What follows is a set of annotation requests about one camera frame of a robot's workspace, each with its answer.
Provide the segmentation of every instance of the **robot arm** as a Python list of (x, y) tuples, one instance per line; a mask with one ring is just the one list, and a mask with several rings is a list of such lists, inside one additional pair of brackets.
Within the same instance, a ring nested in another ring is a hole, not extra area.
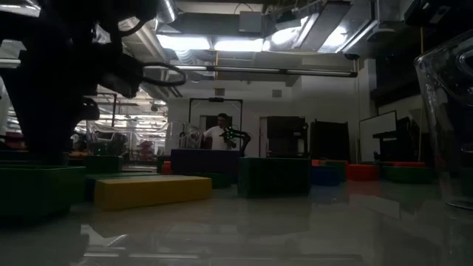
[[(138, 31), (160, 12), (156, 0), (40, 0), (39, 17), (0, 11), (0, 43), (22, 41), (26, 51), (16, 69), (0, 75), (16, 111), (30, 152), (57, 157), (67, 150), (69, 138), (81, 120), (97, 120), (96, 95), (101, 84), (133, 98), (141, 82), (177, 86), (186, 74), (162, 62), (143, 64), (123, 54), (122, 37)], [(135, 17), (136, 27), (120, 31), (118, 22)], [(111, 42), (95, 41), (99, 24)], [(143, 68), (160, 66), (182, 75), (178, 82), (143, 77)]]
[(233, 138), (239, 138), (243, 140), (243, 145), (239, 148), (239, 151), (242, 154), (242, 157), (245, 156), (246, 146), (250, 143), (251, 137), (247, 132), (233, 129), (231, 126), (224, 128), (223, 133), (220, 135), (223, 137), (223, 140), (229, 141)]

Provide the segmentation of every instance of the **blue bin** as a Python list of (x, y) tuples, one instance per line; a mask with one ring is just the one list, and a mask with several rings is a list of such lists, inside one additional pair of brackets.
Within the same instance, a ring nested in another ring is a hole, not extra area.
[(332, 166), (314, 166), (310, 171), (310, 181), (313, 185), (340, 185), (343, 181), (340, 172)]

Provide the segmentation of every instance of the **man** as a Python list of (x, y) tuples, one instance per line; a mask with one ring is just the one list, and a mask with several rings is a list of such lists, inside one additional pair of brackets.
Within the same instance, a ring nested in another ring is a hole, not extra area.
[(237, 147), (236, 143), (231, 140), (225, 141), (221, 134), (223, 134), (223, 129), (227, 127), (228, 116), (227, 114), (217, 115), (217, 125), (211, 127), (206, 132), (204, 132), (204, 137), (210, 137), (212, 139), (212, 149), (213, 150), (231, 150), (231, 148)]

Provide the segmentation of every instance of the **glossy floor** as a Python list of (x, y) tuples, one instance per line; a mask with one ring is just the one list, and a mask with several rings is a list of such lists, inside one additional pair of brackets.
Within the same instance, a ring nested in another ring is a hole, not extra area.
[(210, 200), (102, 212), (78, 206), (2, 228), (0, 265), (473, 265), (473, 214), (437, 185), (352, 183), (309, 197)]

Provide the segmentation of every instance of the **yellow block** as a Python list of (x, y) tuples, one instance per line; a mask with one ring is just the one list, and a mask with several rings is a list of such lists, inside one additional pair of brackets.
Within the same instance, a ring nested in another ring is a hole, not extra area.
[(204, 177), (156, 177), (97, 180), (94, 205), (102, 210), (120, 210), (211, 197), (212, 181)]

